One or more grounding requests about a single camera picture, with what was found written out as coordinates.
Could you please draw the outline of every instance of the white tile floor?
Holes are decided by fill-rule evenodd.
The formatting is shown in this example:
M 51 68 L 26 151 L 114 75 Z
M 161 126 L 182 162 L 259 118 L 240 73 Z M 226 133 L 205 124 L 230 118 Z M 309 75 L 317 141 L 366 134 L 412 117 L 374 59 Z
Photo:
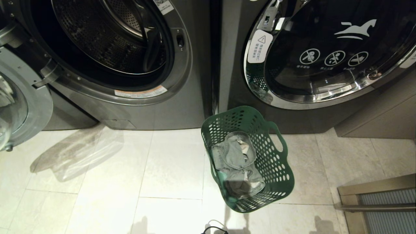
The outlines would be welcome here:
M 239 214 L 211 177 L 199 129 L 41 132 L 0 152 L 0 234 L 196 234 L 207 223 L 231 234 L 346 234 L 336 187 L 416 172 L 411 140 L 333 129 L 284 138 L 293 192 Z M 65 158 L 73 154 L 83 157 Z

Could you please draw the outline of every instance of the circular symbol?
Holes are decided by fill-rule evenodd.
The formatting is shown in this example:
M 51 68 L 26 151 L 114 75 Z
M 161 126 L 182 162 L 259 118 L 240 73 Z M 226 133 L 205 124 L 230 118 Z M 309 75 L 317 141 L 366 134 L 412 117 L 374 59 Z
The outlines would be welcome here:
M 320 55 L 321 52 L 319 52 L 318 49 L 308 49 L 302 53 L 302 55 L 299 58 L 299 61 L 302 64 L 311 64 L 318 60 Z
M 334 66 L 340 63 L 345 58 L 345 52 L 342 50 L 337 50 L 325 58 L 326 66 Z
M 362 62 L 364 62 L 368 57 L 368 52 L 360 52 L 358 54 L 354 54 L 354 56 L 352 56 L 349 61 L 348 61 L 348 66 L 350 67 L 354 67 L 357 66 L 358 64 L 361 64 Z

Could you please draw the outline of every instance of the basket handle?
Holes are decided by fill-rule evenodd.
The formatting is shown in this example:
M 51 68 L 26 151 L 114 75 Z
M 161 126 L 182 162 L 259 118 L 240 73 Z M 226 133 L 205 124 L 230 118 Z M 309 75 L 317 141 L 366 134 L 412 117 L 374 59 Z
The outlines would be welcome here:
M 280 134 L 279 128 L 272 121 L 267 122 L 267 125 L 269 126 L 269 128 L 272 128 L 276 132 L 276 135 L 279 138 L 280 143 L 282 143 L 283 150 L 280 152 L 278 149 L 276 149 L 277 152 L 281 153 L 281 156 L 287 157 L 287 144 L 285 139 L 283 139 L 282 135 Z

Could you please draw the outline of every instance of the green laundry basket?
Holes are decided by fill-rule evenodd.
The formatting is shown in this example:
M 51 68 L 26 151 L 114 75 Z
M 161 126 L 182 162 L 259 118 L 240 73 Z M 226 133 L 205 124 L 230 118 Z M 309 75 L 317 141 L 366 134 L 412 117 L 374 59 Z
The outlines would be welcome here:
M 282 143 L 283 150 L 281 152 L 276 149 L 269 136 L 270 128 L 275 130 Z M 223 178 L 218 176 L 212 157 L 211 147 L 224 141 L 228 133 L 235 131 L 243 131 L 249 135 L 257 153 L 255 166 L 266 183 L 261 192 L 245 199 L 237 199 L 229 195 Z M 286 142 L 276 124 L 265 121 L 256 109 L 241 106 L 211 116 L 202 124 L 201 134 L 211 162 L 211 174 L 220 188 L 225 203 L 231 209 L 240 213 L 252 212 L 285 198 L 292 192 L 295 178 L 287 163 Z

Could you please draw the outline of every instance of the warning icon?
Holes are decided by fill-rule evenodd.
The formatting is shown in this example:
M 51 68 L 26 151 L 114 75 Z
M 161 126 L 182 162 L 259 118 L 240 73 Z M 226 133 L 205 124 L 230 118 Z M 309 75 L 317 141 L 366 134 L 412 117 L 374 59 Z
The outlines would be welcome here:
M 266 43 L 266 36 L 260 37 L 260 39 L 258 41 L 261 42 L 261 43 Z

